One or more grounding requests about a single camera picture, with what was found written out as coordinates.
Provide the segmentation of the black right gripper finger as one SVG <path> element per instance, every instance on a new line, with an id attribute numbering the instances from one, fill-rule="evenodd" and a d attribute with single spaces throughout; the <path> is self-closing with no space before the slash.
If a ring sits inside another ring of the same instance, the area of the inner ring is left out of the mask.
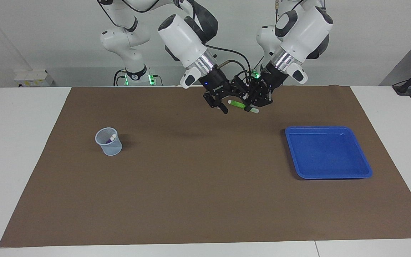
<path id="1" fill-rule="evenodd" d="M 204 99 L 206 100 L 207 104 L 211 108 L 220 109 L 224 114 L 228 114 L 229 110 L 227 107 L 222 103 L 222 98 L 219 96 L 215 96 L 210 92 L 205 92 L 203 94 Z"/>
<path id="2" fill-rule="evenodd" d="M 231 80 L 231 87 L 233 93 L 235 93 L 242 100 L 243 104 L 251 104 L 247 92 L 247 85 L 238 75 L 235 75 Z"/>

